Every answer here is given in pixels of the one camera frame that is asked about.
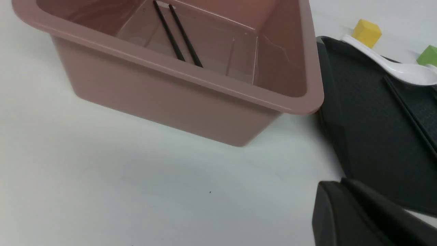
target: plastic bin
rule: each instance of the plastic bin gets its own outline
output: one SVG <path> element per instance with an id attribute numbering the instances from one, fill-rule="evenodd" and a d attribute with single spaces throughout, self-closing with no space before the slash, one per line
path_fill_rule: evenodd
<path id="1" fill-rule="evenodd" d="M 176 59 L 152 0 L 12 0 L 52 35 L 75 93 L 88 101 L 235 146 L 281 113 L 323 102 L 308 0 L 167 0 L 204 68 Z"/>

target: spoon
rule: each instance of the spoon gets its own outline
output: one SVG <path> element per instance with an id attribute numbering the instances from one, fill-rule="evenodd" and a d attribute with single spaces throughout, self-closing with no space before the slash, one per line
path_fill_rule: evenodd
<path id="1" fill-rule="evenodd" d="M 422 66 L 418 64 L 394 63 L 378 55 L 375 51 L 349 35 L 343 36 L 341 40 L 352 45 L 364 55 L 374 60 L 379 66 L 398 80 L 418 86 L 432 86 L 437 84 L 437 67 L 433 65 L 428 64 Z"/>

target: dark gray tray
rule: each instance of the dark gray tray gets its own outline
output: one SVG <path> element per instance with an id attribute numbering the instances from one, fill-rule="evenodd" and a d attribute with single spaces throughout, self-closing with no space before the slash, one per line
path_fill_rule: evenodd
<path id="1" fill-rule="evenodd" d="M 348 178 L 406 208 L 437 215 L 437 99 L 387 75 L 352 46 L 318 38 L 320 110 Z"/>

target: black chopstick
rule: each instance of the black chopstick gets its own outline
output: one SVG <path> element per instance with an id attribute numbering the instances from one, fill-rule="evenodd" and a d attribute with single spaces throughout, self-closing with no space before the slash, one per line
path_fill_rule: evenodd
<path id="1" fill-rule="evenodd" d="M 169 8 L 171 11 L 171 14 L 174 17 L 174 20 L 176 21 L 177 26 L 179 27 L 180 32 L 182 33 L 182 37 L 185 40 L 185 43 L 187 44 L 188 50 L 190 51 L 191 57 L 193 58 L 194 64 L 196 64 L 199 67 L 203 67 L 202 63 L 199 60 L 199 57 L 196 54 L 196 51 L 194 50 L 193 45 L 190 42 L 190 39 L 188 38 L 187 33 L 184 30 L 184 27 L 182 26 L 182 23 L 179 20 L 179 17 L 176 14 L 176 11 L 173 8 L 173 5 L 169 4 Z"/>
<path id="2" fill-rule="evenodd" d="M 171 34 L 170 28 L 168 27 L 167 22 L 165 21 L 164 15 L 161 12 L 158 3 L 155 0 L 153 1 L 153 5 L 155 5 L 155 9 L 158 12 L 158 15 L 161 19 L 161 23 L 164 26 L 165 32 L 167 33 L 168 39 L 170 40 L 170 43 L 173 46 L 173 50 L 176 53 L 177 58 L 181 61 L 185 61 L 184 56 L 182 55 L 182 52 L 180 51 L 179 46 L 177 45 L 176 40 L 174 39 L 173 34 Z"/>

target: white surface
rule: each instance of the white surface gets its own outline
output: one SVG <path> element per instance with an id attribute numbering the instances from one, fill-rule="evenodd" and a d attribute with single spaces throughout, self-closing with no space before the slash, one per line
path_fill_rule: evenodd
<path id="1" fill-rule="evenodd" d="M 433 65 L 427 64 L 427 66 L 422 66 L 417 63 L 391 62 L 348 34 L 344 35 L 340 40 L 361 51 L 364 55 L 374 60 L 379 66 L 387 71 L 387 73 L 405 83 L 418 86 L 431 86 L 437 84 L 437 72 L 435 71 L 437 70 L 437 67 L 434 67 Z"/>
<path id="2" fill-rule="evenodd" d="M 317 183 L 341 176 L 315 116 L 284 115 L 234 148 L 83 101 L 49 36 L 9 2 L 0 3 L 0 245 L 314 245 Z M 318 35 L 348 30 L 329 20 L 315 15 Z"/>

